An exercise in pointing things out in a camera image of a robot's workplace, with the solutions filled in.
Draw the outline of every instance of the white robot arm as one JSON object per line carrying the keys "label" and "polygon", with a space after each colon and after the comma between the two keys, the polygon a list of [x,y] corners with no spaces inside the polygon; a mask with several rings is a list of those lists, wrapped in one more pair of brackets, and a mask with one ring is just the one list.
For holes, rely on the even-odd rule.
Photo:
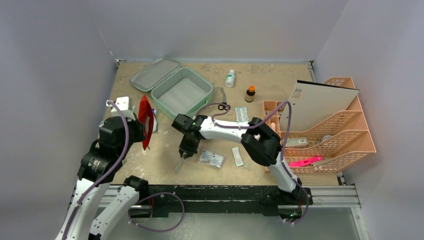
{"label": "white robot arm", "polygon": [[175,118],[172,127],[184,134],[179,145],[181,156],[184,155],[187,158],[196,154],[200,140],[221,139],[240,143],[253,161],[269,168],[269,171],[277,180],[280,190],[294,195],[299,194],[299,188],[293,180],[300,182],[300,179],[290,170],[285,159],[280,160],[282,154],[280,137],[266,124],[252,129],[243,128],[256,125],[261,122],[261,119],[254,117],[250,122],[214,121],[222,126],[236,126],[238,128],[219,127],[212,122],[211,117],[205,115],[198,115],[195,119],[192,119],[179,114]]}
{"label": "white robot arm", "polygon": [[[148,182],[130,176],[125,180],[121,193],[94,220],[103,195],[123,165],[118,159],[125,158],[133,143],[146,139],[144,126],[133,113],[131,99],[119,97],[113,105],[113,116],[99,126],[99,138],[81,159],[74,198],[56,240],[105,240],[130,206],[140,197],[149,195]],[[127,132],[123,119],[126,120]]]}

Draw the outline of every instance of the open plastic case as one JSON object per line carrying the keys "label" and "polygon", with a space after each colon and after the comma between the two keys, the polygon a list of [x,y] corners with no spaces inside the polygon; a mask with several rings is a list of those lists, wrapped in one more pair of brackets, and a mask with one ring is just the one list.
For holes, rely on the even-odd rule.
{"label": "open plastic case", "polygon": [[171,120],[178,114],[192,117],[214,97],[212,84],[169,58],[155,60],[129,82],[143,92],[151,91],[157,108]]}

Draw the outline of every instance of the small white packet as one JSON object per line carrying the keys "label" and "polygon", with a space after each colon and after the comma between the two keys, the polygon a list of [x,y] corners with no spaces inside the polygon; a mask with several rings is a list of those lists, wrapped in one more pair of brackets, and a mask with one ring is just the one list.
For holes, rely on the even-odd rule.
{"label": "small white packet", "polygon": [[220,169],[223,166],[224,157],[221,155],[213,154],[212,160],[210,160],[210,165],[217,169]]}
{"label": "small white packet", "polygon": [[203,150],[203,151],[201,152],[201,155],[200,155],[199,160],[200,160],[201,162],[204,162],[204,163],[210,163],[210,162],[211,162],[211,160],[212,160],[212,156],[213,156],[213,155],[214,155],[214,153],[213,153],[213,152]]}
{"label": "small white packet", "polygon": [[235,165],[237,167],[243,166],[245,163],[243,162],[242,156],[240,156],[239,147],[234,147],[232,149],[232,155],[234,155]]}
{"label": "small white packet", "polygon": [[235,108],[235,119],[239,123],[249,121],[248,109],[245,106],[236,107]]}

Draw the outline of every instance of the gray wall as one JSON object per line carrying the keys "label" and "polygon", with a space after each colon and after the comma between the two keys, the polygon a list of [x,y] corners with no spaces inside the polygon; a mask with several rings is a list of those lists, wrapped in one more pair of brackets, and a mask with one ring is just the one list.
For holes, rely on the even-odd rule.
{"label": "gray wall", "polygon": [[348,0],[90,0],[116,58],[309,61]]}
{"label": "gray wall", "polygon": [[345,176],[372,240],[423,239],[423,22],[422,0],[350,0],[315,62],[360,89],[377,154]]}
{"label": "gray wall", "polygon": [[58,234],[115,66],[87,3],[0,3],[0,236]]}

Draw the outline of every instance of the pill packet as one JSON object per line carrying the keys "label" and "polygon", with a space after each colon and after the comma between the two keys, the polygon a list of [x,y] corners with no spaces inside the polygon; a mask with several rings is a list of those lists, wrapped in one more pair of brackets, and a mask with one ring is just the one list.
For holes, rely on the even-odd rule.
{"label": "pill packet", "polygon": [[223,166],[224,157],[218,154],[213,154],[210,160],[210,165],[214,168],[220,169]]}
{"label": "pill packet", "polygon": [[245,106],[236,107],[235,108],[235,119],[238,123],[249,121],[248,109]]}
{"label": "pill packet", "polygon": [[210,163],[212,160],[212,156],[214,155],[213,152],[207,151],[207,150],[203,150],[201,152],[199,161],[204,162],[204,163]]}

